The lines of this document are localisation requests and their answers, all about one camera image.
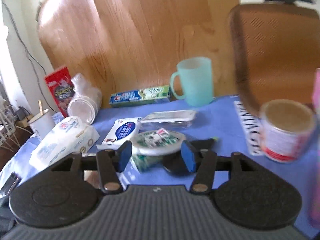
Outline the mint green plastic mug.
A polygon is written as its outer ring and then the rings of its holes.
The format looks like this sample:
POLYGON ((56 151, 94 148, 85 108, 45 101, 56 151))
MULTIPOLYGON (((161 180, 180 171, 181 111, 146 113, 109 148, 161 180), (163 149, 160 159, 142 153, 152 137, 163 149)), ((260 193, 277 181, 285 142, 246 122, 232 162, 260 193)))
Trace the mint green plastic mug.
POLYGON ((179 62, 177 72, 170 78, 171 92, 177 100, 185 100, 192 107, 201 107, 214 100, 212 61, 207 57, 193 57, 179 62), (175 78, 179 77, 183 94, 174 90, 175 78))

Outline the brown mesh chair back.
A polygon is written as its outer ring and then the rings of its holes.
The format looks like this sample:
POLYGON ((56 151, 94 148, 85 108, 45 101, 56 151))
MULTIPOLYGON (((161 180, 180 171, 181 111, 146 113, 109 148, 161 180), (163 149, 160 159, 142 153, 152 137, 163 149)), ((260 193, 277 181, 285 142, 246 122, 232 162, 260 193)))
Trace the brown mesh chair back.
POLYGON ((240 4, 228 19, 236 88, 249 113, 271 100, 311 106, 319 68, 319 14, 295 5, 240 4))

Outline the white cup with stick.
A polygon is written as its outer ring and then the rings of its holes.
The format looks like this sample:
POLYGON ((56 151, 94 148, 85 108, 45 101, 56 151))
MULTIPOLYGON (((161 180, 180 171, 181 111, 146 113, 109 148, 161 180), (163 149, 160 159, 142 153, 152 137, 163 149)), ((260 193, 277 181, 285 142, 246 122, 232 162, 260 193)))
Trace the white cup with stick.
POLYGON ((55 127, 55 122, 50 110, 43 108, 41 100, 38 100, 38 104, 40 112, 33 116, 28 121, 28 124, 39 141, 42 141, 44 137, 55 127))

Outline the wood grain panel board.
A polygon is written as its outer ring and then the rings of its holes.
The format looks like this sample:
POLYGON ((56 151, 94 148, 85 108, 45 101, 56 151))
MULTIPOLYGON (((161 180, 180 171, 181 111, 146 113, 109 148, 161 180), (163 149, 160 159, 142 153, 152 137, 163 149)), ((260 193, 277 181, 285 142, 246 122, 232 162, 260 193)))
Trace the wood grain panel board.
POLYGON ((215 96, 236 92, 228 26, 239 0, 45 0, 37 32, 53 68, 81 73, 103 94, 167 85, 176 65, 212 61, 215 96))

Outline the blue tablecloth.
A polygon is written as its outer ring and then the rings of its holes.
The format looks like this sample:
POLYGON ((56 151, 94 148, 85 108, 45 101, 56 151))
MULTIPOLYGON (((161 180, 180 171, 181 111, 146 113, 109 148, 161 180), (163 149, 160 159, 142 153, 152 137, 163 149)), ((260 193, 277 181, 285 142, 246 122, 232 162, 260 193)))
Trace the blue tablecloth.
MULTIPOLYGON (((215 152, 210 135, 185 140, 215 152)), ((188 172, 181 150, 167 162, 188 172)), ((243 153, 217 155, 210 193, 189 189, 132 184, 103 193, 96 155, 71 153, 14 189, 3 239, 306 239, 294 225, 299 191, 243 153)))

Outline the pink macaron biscuits tin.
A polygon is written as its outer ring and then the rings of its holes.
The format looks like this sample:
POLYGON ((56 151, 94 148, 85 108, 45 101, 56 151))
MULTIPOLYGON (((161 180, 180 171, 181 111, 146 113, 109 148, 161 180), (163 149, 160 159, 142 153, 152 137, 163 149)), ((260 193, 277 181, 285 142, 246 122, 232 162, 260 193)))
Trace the pink macaron biscuits tin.
POLYGON ((319 229, 319 68, 315 71, 313 83, 312 106, 316 117, 317 132, 315 132, 315 150, 313 151, 313 160, 311 165, 312 178, 309 183, 310 199, 308 207, 309 222, 319 229))

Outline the red white tin can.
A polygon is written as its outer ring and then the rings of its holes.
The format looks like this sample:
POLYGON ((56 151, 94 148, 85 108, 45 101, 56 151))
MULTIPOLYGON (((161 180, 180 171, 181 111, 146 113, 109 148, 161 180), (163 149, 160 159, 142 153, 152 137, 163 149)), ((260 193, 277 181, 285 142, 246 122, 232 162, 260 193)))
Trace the red white tin can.
POLYGON ((280 163, 295 161, 303 154, 317 124, 308 106, 287 99, 264 103, 259 117, 260 147, 280 163))

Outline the red snack box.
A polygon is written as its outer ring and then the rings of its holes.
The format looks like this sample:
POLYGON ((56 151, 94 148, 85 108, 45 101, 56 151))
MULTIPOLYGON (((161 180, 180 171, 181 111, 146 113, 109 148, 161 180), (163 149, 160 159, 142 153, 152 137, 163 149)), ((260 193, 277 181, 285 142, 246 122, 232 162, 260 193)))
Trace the red snack box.
POLYGON ((67 108, 74 96, 74 85, 66 66, 61 66, 44 78, 47 87, 64 117, 68 116, 67 108))

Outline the clear flat plastic package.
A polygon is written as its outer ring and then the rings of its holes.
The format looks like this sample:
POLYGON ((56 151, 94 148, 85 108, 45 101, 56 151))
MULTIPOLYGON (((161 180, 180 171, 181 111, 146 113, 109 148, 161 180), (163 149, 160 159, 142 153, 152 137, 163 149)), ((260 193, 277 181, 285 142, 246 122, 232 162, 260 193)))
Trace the clear flat plastic package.
POLYGON ((139 122, 142 129, 188 128, 193 124, 196 116, 195 110, 162 111, 153 112, 139 122))

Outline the white blue wet wipes pack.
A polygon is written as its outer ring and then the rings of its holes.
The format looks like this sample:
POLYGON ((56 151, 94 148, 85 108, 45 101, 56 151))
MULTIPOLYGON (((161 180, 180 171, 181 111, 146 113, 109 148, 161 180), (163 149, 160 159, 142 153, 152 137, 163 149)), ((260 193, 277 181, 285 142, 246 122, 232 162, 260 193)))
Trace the white blue wet wipes pack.
POLYGON ((103 142, 97 145, 97 149, 117 150, 123 143, 139 133, 141 119, 141 117, 117 119, 103 142))

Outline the white tissue pack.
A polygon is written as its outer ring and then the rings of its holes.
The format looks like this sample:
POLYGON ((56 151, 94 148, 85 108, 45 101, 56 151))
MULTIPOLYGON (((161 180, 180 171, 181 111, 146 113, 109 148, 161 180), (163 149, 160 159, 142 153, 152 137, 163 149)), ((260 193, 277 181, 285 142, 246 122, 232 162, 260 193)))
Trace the white tissue pack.
POLYGON ((99 138, 92 125, 76 116, 66 117, 33 150, 29 164, 42 171, 71 153, 87 153, 99 138))

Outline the black white printed card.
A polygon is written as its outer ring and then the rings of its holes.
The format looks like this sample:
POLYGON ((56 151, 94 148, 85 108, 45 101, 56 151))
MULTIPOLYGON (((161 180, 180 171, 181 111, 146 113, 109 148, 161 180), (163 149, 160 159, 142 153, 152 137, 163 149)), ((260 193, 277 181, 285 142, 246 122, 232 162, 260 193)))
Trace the black white printed card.
POLYGON ((253 156, 264 155, 260 147, 259 120, 245 109, 241 101, 234 101, 233 103, 246 138, 249 154, 253 156))

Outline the stack of clear plastic cups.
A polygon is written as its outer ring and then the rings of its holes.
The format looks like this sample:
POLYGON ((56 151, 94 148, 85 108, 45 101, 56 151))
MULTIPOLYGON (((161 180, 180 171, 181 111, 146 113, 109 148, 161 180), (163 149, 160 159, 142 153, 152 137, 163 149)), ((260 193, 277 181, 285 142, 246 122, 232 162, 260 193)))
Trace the stack of clear plastic cups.
POLYGON ((77 116, 83 123, 93 124, 102 103, 102 92, 81 74, 71 79, 74 85, 74 96, 67 107, 69 116, 77 116))

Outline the green floral tissue pack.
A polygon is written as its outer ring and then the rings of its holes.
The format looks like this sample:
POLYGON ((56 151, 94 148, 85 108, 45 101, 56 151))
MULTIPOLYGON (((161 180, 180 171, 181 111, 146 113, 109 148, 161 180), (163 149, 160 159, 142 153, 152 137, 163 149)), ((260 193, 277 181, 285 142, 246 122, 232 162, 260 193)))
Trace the green floral tissue pack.
POLYGON ((144 172, 160 163, 164 156, 177 153, 186 136, 180 132, 158 129, 138 133, 130 139, 132 142, 131 165, 144 172))

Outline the toothpaste box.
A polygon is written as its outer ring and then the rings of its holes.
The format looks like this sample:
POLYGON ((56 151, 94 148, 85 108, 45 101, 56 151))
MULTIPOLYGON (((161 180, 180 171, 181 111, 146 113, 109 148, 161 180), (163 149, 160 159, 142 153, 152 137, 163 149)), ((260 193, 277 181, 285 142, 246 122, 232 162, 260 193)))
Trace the toothpaste box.
POLYGON ((112 94, 109 104, 113 108, 118 108, 164 103, 171 101, 171 95, 172 93, 170 86, 128 90, 125 92, 112 94))

